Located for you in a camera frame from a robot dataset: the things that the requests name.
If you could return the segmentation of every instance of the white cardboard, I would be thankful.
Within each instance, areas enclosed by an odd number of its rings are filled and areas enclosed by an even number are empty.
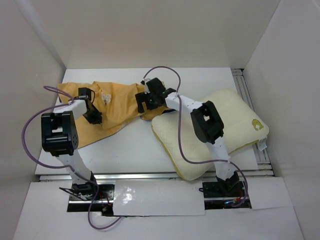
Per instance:
[[[117,180],[113,213],[118,216],[205,215],[201,181]]]
[[[303,240],[293,207],[207,210],[201,216],[126,217],[98,231],[86,212],[67,212],[71,182],[32,182],[14,240]],[[99,227],[115,217],[91,213]]]
[[[282,177],[248,177],[247,181],[252,209],[293,206]]]

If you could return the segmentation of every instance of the red wire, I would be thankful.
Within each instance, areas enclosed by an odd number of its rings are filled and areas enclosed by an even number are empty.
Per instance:
[[[108,194],[104,193],[106,200],[108,201],[108,205],[110,206],[110,202],[109,202],[109,198],[108,198]]]
[[[237,189],[237,191],[241,194],[241,196],[236,198],[235,200],[239,201],[244,196],[244,193],[239,188]]]
[[[103,197],[102,197],[102,195],[101,195],[101,193],[99,192],[99,196],[100,196],[100,200],[101,200],[101,203],[102,203],[102,207],[105,207],[105,205],[104,205],[104,201],[103,201]]]

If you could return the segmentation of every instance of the yellow logo on pillow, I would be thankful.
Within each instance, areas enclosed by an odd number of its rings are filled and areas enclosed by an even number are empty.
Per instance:
[[[257,119],[252,120],[252,126],[254,127],[254,129],[256,131],[259,131],[264,128],[264,126],[261,124],[261,122]]]

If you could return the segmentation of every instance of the white table surface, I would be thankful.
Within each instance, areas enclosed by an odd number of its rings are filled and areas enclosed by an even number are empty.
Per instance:
[[[125,69],[67,69],[63,83],[115,82],[139,83],[149,68]],[[175,68],[181,76],[179,92],[191,99],[200,100],[207,94],[224,88],[236,90],[230,68]],[[167,69],[155,69],[148,77],[158,77],[167,88],[177,88],[177,76]],[[94,174],[116,173],[169,173],[175,172],[170,158],[155,138],[149,121],[137,117],[121,131],[79,149],[85,165]],[[39,160],[60,166],[50,153],[41,151]],[[257,170],[258,165],[252,146],[231,155],[231,160],[243,170]],[[65,169],[36,167],[38,175],[67,174]]]
[[[201,216],[128,217],[98,231],[88,224],[86,212],[67,212],[69,195],[58,187],[70,185],[70,181],[32,182],[14,240],[303,240],[292,206],[206,210]],[[99,227],[115,220],[98,212],[91,216]]]

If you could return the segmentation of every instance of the white panel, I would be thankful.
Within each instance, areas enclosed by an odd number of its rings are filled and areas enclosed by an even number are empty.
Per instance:
[[[279,0],[30,0],[69,69],[243,68]]]
[[[202,181],[117,180],[113,213],[117,216],[205,215],[204,194],[199,188]]]
[[[60,64],[62,68],[65,69],[65,64],[59,56],[56,47],[53,45],[50,36],[48,35],[39,17],[39,14],[35,10],[34,6],[30,3],[30,0],[15,0],[15,2],[26,22],[33,28],[43,44],[50,51],[54,59]]]
[[[292,207],[282,177],[248,177],[247,181],[252,209]]]
[[[64,71],[12,0],[0,1],[0,33],[0,238],[12,240],[36,168],[22,149],[21,131],[32,113],[53,104],[56,96],[42,86],[56,85]],[[40,132],[38,118],[27,131],[36,157]]]
[[[245,68],[255,111],[270,128],[268,154],[284,177],[306,240],[319,238],[320,7],[282,0]]]
[[[198,100],[207,94],[223,89],[236,89],[230,68],[175,68],[181,75],[181,94]],[[139,83],[149,68],[126,69],[68,69],[63,82],[92,83],[93,81],[120,84]],[[167,69],[155,69],[148,75],[158,77],[167,88],[177,88],[177,76]],[[151,123],[138,117],[124,129],[93,144],[79,149],[85,165],[95,174],[104,173],[167,173],[175,168],[151,129]],[[236,160],[255,163],[252,146],[233,154]],[[48,165],[61,165],[48,152],[41,152],[40,160]],[[36,173],[66,174],[65,169],[49,169],[37,166]]]
[[[202,216],[127,217],[107,231],[97,231],[89,226],[86,212],[66,211],[68,194],[58,187],[69,186],[63,182],[32,183],[14,240],[303,240],[293,207],[207,210]],[[91,215],[98,226],[115,220],[99,213]]]

